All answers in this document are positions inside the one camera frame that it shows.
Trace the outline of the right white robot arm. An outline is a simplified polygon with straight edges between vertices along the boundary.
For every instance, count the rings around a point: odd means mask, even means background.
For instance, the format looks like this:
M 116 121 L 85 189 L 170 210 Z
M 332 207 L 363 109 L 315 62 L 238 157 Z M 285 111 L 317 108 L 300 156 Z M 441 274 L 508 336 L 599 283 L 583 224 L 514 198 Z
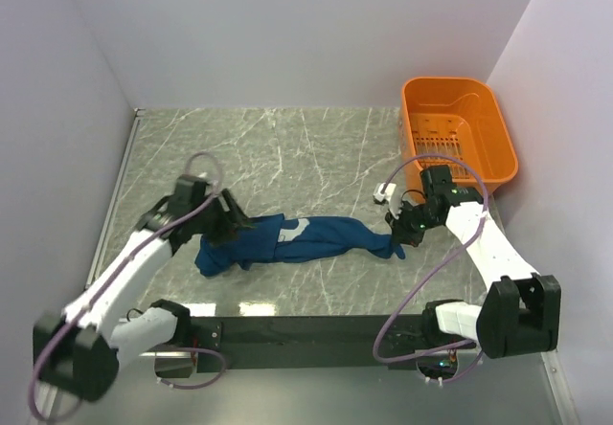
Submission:
M 561 286 L 539 274 L 512 247 L 473 187 L 460 187 L 447 165 L 420 174 L 423 201 L 403 200 L 400 189 L 382 183 L 374 200 L 388 207 L 394 242 L 417 246 L 426 231 L 445 227 L 463 246 L 486 287 L 480 305 L 459 300 L 430 302 L 421 315 L 420 336 L 431 347 L 456 340 L 477 343 L 492 359 L 556 349 Z

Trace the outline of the orange plastic basket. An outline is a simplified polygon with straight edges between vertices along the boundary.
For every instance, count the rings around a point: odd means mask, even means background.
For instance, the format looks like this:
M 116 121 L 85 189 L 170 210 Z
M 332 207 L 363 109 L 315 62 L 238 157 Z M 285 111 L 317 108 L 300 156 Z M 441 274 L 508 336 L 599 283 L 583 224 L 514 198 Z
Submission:
M 401 91 L 398 116 L 403 160 L 443 154 L 475 170 L 488 193 L 511 181 L 518 160 L 493 91 L 474 78 L 419 77 Z

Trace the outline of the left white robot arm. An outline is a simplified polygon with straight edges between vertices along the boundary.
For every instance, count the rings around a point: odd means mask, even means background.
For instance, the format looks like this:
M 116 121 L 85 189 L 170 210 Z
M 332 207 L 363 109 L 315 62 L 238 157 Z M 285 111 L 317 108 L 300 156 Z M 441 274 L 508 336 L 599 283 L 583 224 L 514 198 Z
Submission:
M 173 192 L 140 216 L 122 251 L 90 287 L 60 313 L 36 322 L 33 380 L 95 402 L 142 353 L 159 346 L 193 351 L 191 312 L 182 304 L 160 300 L 129 323 L 122 318 L 192 237 L 218 246 L 252 226 L 229 190 L 181 175 Z

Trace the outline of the blue t shirt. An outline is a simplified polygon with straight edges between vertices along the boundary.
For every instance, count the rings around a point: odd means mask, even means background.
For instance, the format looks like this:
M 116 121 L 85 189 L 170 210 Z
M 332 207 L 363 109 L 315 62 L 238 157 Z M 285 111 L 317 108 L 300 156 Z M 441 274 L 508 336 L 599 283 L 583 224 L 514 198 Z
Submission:
M 304 263 L 338 257 L 361 249 L 375 257 L 405 258 L 403 248 L 391 235 L 373 232 L 360 220 L 344 216 L 310 216 L 287 219 L 282 213 L 256 217 L 253 226 L 218 246 L 206 239 L 194 264 L 206 278 L 236 265 L 247 271 L 254 264 Z

